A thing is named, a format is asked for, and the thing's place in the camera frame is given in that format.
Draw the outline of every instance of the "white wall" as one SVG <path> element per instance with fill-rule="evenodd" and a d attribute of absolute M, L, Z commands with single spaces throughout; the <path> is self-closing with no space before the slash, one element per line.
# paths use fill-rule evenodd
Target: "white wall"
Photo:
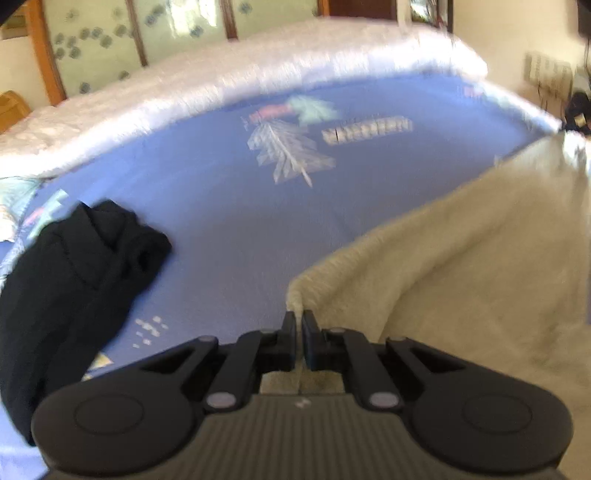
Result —
<path fill-rule="evenodd" d="M 0 40 L 0 93 L 14 90 L 32 109 L 49 105 L 29 37 Z"/>
<path fill-rule="evenodd" d="M 525 55 L 537 51 L 576 67 L 585 40 L 577 32 L 576 0 L 455 0 L 454 33 L 488 63 L 489 79 L 538 103 L 524 80 Z M 560 112 L 560 104 L 550 105 Z"/>

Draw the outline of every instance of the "wooden door frame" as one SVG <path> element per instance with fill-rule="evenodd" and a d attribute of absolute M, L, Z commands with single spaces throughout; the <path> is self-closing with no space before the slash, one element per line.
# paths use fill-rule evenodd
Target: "wooden door frame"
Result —
<path fill-rule="evenodd" d="M 318 0 L 318 13 L 322 17 L 330 16 L 330 0 Z"/>
<path fill-rule="evenodd" d="M 56 106 L 66 100 L 66 91 L 61 82 L 60 72 L 57 70 L 53 55 L 53 48 L 49 30 L 45 20 L 43 0 L 28 0 L 25 10 L 29 38 L 33 42 L 33 49 L 45 84 L 49 102 Z"/>

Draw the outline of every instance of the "black cloth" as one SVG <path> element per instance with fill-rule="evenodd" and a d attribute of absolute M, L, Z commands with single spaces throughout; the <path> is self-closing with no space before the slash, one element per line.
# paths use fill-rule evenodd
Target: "black cloth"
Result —
<path fill-rule="evenodd" d="M 170 251 L 163 233 L 106 201 L 47 225 L 17 261 L 0 295 L 0 395 L 31 445 L 35 408 L 81 379 Z"/>

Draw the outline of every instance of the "sliding door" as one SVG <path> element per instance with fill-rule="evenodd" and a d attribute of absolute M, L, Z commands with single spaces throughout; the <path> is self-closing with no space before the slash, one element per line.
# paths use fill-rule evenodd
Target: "sliding door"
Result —
<path fill-rule="evenodd" d="M 54 61 L 68 97 L 141 67 L 125 0 L 45 0 Z"/>
<path fill-rule="evenodd" d="M 238 38 L 318 16 L 317 0 L 232 0 Z"/>
<path fill-rule="evenodd" d="M 226 40 L 217 0 L 134 0 L 148 64 Z"/>

